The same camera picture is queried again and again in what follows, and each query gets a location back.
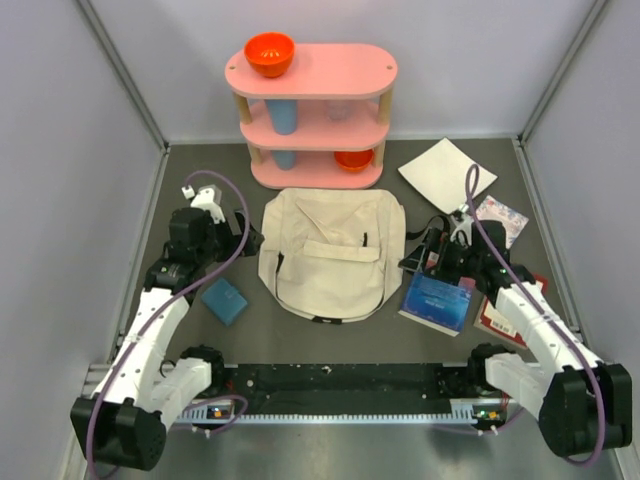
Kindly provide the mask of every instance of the bag pocket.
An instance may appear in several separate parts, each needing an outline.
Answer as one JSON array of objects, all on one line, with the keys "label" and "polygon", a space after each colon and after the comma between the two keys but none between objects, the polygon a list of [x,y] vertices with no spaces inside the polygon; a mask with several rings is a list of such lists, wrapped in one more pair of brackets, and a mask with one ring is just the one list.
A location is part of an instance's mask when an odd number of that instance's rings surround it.
[{"label": "bag pocket", "polygon": [[296,310],[325,318],[368,315],[384,297],[380,249],[307,240],[285,255],[276,273],[278,299]]}]

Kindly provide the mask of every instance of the white wall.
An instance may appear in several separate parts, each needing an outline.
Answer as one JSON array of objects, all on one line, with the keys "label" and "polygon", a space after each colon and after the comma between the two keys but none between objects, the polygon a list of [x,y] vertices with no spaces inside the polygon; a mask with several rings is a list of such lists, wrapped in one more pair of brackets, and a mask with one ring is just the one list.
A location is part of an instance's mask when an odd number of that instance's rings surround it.
[{"label": "white wall", "polygon": [[595,350],[634,380],[640,430],[640,2],[616,0],[529,152]]},{"label": "white wall", "polygon": [[519,133],[592,0],[93,0],[164,135],[240,140],[224,65],[256,33],[399,64],[395,137]]},{"label": "white wall", "polygon": [[53,479],[160,157],[72,1],[0,19],[0,478]]}]

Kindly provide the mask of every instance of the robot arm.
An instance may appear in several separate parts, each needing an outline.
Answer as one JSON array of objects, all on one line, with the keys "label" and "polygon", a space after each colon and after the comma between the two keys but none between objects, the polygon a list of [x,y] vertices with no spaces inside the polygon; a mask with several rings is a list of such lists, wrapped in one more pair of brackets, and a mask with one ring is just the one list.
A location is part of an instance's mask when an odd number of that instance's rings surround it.
[{"label": "robot arm", "polygon": [[[164,245],[162,256],[147,271],[138,311],[113,364],[121,363],[124,352],[132,344],[135,348],[99,407],[93,437],[94,458],[99,462],[152,469],[160,459],[168,430],[185,407],[198,396],[214,397],[222,387],[222,356],[204,346],[185,351],[173,371],[154,387],[169,341],[189,311],[195,291],[171,303],[148,330],[140,334],[156,310],[202,278],[210,262],[227,260],[240,242],[241,236],[232,233],[219,206],[220,192],[215,186],[201,188],[197,194],[186,188],[183,193],[191,204],[171,216],[170,239]],[[236,212],[236,219],[243,228],[245,221],[241,212]],[[245,256],[255,255],[262,242],[262,236],[249,228],[249,239],[243,249]],[[83,451],[89,419],[107,377],[109,374],[91,398],[76,399],[71,410],[71,421]]]},{"label": "robot arm", "polygon": [[534,368],[503,347],[482,345],[470,359],[469,369],[474,370],[470,376],[483,388],[506,392],[531,413],[556,455],[567,457],[592,451],[598,434],[594,392],[582,363],[558,333],[560,330],[582,354],[598,381],[606,416],[604,448],[629,445],[632,431],[629,373],[622,365],[605,364],[575,338],[547,304],[533,275],[522,265],[510,263],[502,223],[482,221],[492,243],[510,264],[523,288],[543,308],[543,313],[531,305],[489,251],[473,220],[466,214],[466,206],[454,214],[454,221],[455,228],[450,235],[447,222],[442,229],[430,229],[423,245],[400,266],[412,270],[409,267],[415,266],[415,261],[408,260],[433,258],[435,253],[435,265],[423,262],[418,271],[454,285],[461,277],[473,278],[476,288],[513,324],[539,362],[539,367]]}]

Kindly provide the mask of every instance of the pink shelf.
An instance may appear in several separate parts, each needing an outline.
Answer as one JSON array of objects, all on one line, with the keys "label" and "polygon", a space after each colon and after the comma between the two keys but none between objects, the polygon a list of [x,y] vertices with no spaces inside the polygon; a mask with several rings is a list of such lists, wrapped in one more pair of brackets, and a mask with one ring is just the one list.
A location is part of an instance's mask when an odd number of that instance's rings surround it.
[{"label": "pink shelf", "polygon": [[368,100],[356,100],[348,118],[332,121],[327,116],[326,102],[298,101],[298,128],[290,135],[279,135],[273,130],[271,118],[264,102],[251,106],[253,121],[240,123],[247,141],[267,150],[331,150],[359,151],[381,143],[389,125],[377,122],[378,105]]},{"label": "pink shelf", "polygon": [[280,170],[268,151],[263,162],[251,164],[256,180],[267,188],[286,187],[359,189],[378,181],[382,167],[370,166],[360,173],[348,173],[335,162],[332,152],[299,152],[291,170]]},{"label": "pink shelf", "polygon": [[243,51],[231,57],[225,76],[234,92],[248,98],[355,100],[387,91],[397,71],[391,54],[374,45],[301,43],[281,77],[256,73]]}]

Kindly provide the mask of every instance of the red book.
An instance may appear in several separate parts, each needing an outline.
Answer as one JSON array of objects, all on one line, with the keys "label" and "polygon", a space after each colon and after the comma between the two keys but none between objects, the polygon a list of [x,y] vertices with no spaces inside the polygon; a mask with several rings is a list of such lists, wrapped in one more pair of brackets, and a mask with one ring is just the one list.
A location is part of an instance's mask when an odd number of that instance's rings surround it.
[{"label": "red book", "polygon": [[[549,280],[541,277],[540,275],[534,275],[534,277],[537,285],[542,290],[542,293],[545,293]],[[493,305],[489,303],[489,300],[486,297],[482,301],[475,326],[495,335],[496,337],[500,337],[513,345],[521,348],[527,348],[527,344],[513,325],[511,325],[511,322],[493,308]]]}]

